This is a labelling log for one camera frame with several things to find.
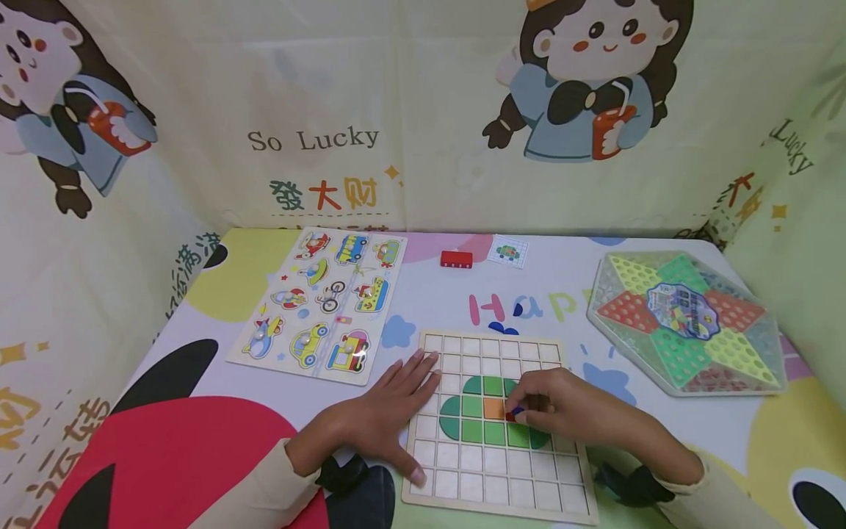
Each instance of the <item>plastic case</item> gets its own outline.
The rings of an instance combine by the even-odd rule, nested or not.
[[[775,317],[686,252],[606,254],[587,316],[673,396],[787,389]]]

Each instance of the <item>cartoon eye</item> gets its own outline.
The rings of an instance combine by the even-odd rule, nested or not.
[[[626,25],[623,26],[623,35],[624,36],[634,35],[635,31],[637,31],[638,25],[639,24],[637,22],[637,19],[632,19],[632,20],[626,22]]]
[[[796,471],[790,479],[794,507],[809,526],[820,529],[846,523],[846,482],[815,468]]]
[[[591,29],[588,31],[588,36],[591,39],[598,39],[602,36],[602,33],[605,31],[605,25],[602,22],[596,22],[594,25],[591,26]]]
[[[26,33],[24,33],[21,30],[18,30],[17,35],[18,35],[18,40],[20,41],[21,44],[23,44],[25,47],[32,47],[32,41],[30,40],[29,35],[27,35]]]
[[[9,44],[6,45],[6,51],[8,55],[12,58],[13,61],[20,64],[20,57],[18,57],[18,53],[11,47]]]

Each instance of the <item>fabric backdrop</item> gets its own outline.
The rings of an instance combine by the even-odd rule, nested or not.
[[[838,291],[802,279],[837,262],[846,5],[626,9],[0,0],[3,529],[33,526],[231,226],[739,229],[739,271],[836,366]]]

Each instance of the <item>dark green tile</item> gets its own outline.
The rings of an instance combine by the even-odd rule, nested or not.
[[[459,440],[459,420],[452,417],[441,417],[441,429],[453,441]]]
[[[481,395],[481,377],[470,377],[470,380],[464,384],[463,393]]]
[[[503,386],[505,386],[505,396],[508,397],[511,394],[511,390],[514,389],[514,386],[517,385],[516,380],[512,380],[510,378],[503,379]]]
[[[455,396],[447,399],[441,406],[441,415],[459,416],[461,415],[461,397]]]
[[[532,449],[541,449],[546,446],[550,440],[552,440],[552,437],[548,433],[535,430],[534,428],[529,428],[529,441]]]

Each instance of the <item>orange tile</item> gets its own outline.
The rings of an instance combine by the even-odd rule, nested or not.
[[[486,419],[505,419],[505,402],[502,399],[485,399]]]

